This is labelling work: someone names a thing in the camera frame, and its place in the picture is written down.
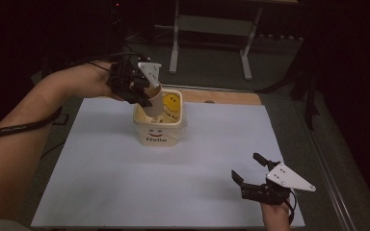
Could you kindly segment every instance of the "forearm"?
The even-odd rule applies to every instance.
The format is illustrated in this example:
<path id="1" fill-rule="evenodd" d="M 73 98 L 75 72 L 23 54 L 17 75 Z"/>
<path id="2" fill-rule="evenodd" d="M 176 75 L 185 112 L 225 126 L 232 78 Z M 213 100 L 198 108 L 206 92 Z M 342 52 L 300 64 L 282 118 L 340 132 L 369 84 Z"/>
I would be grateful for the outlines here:
<path id="1" fill-rule="evenodd" d="M 69 97 L 82 96 L 79 95 L 82 86 L 79 88 L 76 85 L 86 84 L 95 88 L 93 83 L 82 81 L 97 77 L 104 80 L 104 72 L 86 64 L 49 75 L 0 122 L 0 128 L 37 122 L 51 116 Z M 93 95 L 89 92 L 88 96 L 98 95 L 95 91 Z M 50 127 L 48 124 L 36 130 L 0 138 L 0 218 L 15 218 L 38 166 Z"/>

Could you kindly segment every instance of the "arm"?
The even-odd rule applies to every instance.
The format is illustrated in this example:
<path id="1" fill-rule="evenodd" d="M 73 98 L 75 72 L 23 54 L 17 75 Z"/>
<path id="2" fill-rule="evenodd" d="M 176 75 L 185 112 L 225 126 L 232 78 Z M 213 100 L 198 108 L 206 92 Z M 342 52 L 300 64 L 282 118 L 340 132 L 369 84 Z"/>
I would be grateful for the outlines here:
<path id="1" fill-rule="evenodd" d="M 267 231 L 289 231 L 289 208 L 285 203 L 268 205 L 260 203 L 262 217 Z"/>
<path id="2" fill-rule="evenodd" d="M 107 69 L 110 64 L 97 63 Z M 0 122 L 0 128 L 51 116 L 71 96 L 109 96 L 107 71 L 90 64 L 55 72 L 41 80 Z M 50 125 L 0 138 L 0 218 L 14 219 L 31 183 Z"/>

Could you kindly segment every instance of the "white sheet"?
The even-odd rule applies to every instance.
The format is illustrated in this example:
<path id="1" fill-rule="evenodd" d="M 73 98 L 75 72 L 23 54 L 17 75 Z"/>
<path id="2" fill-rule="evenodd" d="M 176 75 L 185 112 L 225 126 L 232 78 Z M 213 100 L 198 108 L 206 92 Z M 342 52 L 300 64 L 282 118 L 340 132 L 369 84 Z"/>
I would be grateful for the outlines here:
<path id="1" fill-rule="evenodd" d="M 35 227 L 241 228 L 263 226 L 260 206 L 231 179 L 265 183 L 282 161 L 264 106 L 186 103 L 174 147 L 142 146 L 134 107 L 85 99 L 32 222 Z M 300 207 L 293 226 L 304 226 Z"/>

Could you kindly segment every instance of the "table leg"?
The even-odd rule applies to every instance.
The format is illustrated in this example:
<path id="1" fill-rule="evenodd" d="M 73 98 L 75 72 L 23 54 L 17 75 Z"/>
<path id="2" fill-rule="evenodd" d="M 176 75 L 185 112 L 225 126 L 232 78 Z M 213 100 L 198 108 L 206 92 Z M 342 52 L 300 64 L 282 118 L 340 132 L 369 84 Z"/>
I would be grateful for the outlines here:
<path id="1" fill-rule="evenodd" d="M 176 66 L 178 64 L 178 20 L 179 20 L 179 0 L 175 2 L 175 19 L 173 21 L 173 46 L 171 53 L 171 63 L 170 63 L 170 74 L 176 73 Z"/>
<path id="2" fill-rule="evenodd" d="M 251 80 L 251 67 L 249 65 L 248 54 L 249 54 L 249 51 L 251 50 L 251 43 L 253 42 L 254 34 L 256 33 L 257 25 L 259 23 L 259 19 L 262 14 L 262 11 L 263 11 L 263 8 L 259 8 L 257 10 L 254 22 L 251 25 L 251 31 L 249 32 L 248 44 L 246 45 L 245 49 L 242 49 L 240 51 L 240 58 L 242 60 L 243 72 L 245 74 L 245 79 L 248 81 Z"/>
<path id="3" fill-rule="evenodd" d="M 314 99 L 318 77 L 320 77 L 320 70 L 317 70 L 313 75 L 311 75 L 307 91 L 307 101 L 305 104 L 304 120 L 310 130 L 314 130 L 314 127 L 312 125 L 312 116 L 314 115 L 315 111 Z"/>

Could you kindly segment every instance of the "table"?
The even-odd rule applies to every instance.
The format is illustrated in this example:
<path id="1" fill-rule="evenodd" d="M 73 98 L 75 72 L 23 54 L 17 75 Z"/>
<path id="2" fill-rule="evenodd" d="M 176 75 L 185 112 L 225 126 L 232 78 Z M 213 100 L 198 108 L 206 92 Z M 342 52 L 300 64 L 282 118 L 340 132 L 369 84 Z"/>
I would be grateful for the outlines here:
<path id="1" fill-rule="evenodd" d="M 241 198 L 230 172 L 263 184 L 267 168 L 255 162 L 252 152 L 282 161 L 265 107 L 251 93 L 181 92 L 188 127 L 175 147 L 140 145 L 133 105 L 85 99 L 32 226 L 263 226 L 259 204 Z M 242 105 L 234 104 L 239 99 Z M 199 103 L 205 100 L 216 103 Z M 292 225 L 304 226 L 300 206 Z"/>
<path id="2" fill-rule="evenodd" d="M 264 3 L 280 3 L 280 4 L 297 4 L 296 0 L 267 0 Z M 176 73 L 179 44 L 178 37 L 179 31 L 193 31 L 203 33 L 213 33 L 222 35 L 233 35 L 247 37 L 246 46 L 240 50 L 240 58 L 242 68 L 246 80 L 251 80 L 251 67 L 248 60 L 248 54 L 251 50 L 251 43 L 253 42 L 254 35 L 262 15 L 263 7 L 258 6 L 253 21 L 236 20 L 228 18 L 206 17 L 198 15 L 182 14 L 179 11 L 179 0 L 175 1 L 175 15 L 173 21 L 173 45 L 170 62 L 170 73 Z"/>

